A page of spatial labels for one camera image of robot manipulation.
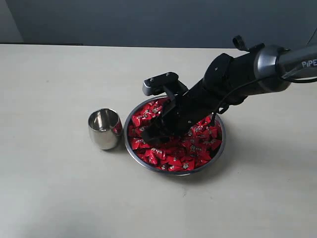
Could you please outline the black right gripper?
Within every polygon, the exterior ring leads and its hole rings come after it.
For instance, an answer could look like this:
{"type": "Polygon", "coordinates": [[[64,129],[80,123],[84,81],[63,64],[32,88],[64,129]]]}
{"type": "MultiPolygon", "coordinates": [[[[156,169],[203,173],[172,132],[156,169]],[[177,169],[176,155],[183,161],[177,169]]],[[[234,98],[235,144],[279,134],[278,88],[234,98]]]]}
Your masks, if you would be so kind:
{"type": "Polygon", "coordinates": [[[191,125],[214,112],[217,105],[238,105],[246,97],[236,93],[228,95],[235,86],[231,83],[229,70],[235,58],[223,53],[207,68],[204,77],[186,93],[164,104],[159,119],[151,122],[142,132],[142,139],[151,145],[170,141],[171,135],[184,134],[191,125]]]}

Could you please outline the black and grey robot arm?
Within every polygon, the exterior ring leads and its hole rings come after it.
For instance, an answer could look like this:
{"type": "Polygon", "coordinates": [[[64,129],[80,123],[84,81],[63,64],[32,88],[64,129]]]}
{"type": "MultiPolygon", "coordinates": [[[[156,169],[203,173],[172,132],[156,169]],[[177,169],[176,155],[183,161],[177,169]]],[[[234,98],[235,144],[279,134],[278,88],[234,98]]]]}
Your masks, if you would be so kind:
{"type": "Polygon", "coordinates": [[[316,80],[317,49],[314,46],[292,51],[260,44],[236,58],[221,54],[192,88],[181,83],[173,72],[144,81],[145,95],[165,93],[168,101],[141,137],[149,144],[162,144],[172,136],[184,135],[204,117],[222,114],[249,96],[281,92],[291,83],[316,80]]]}

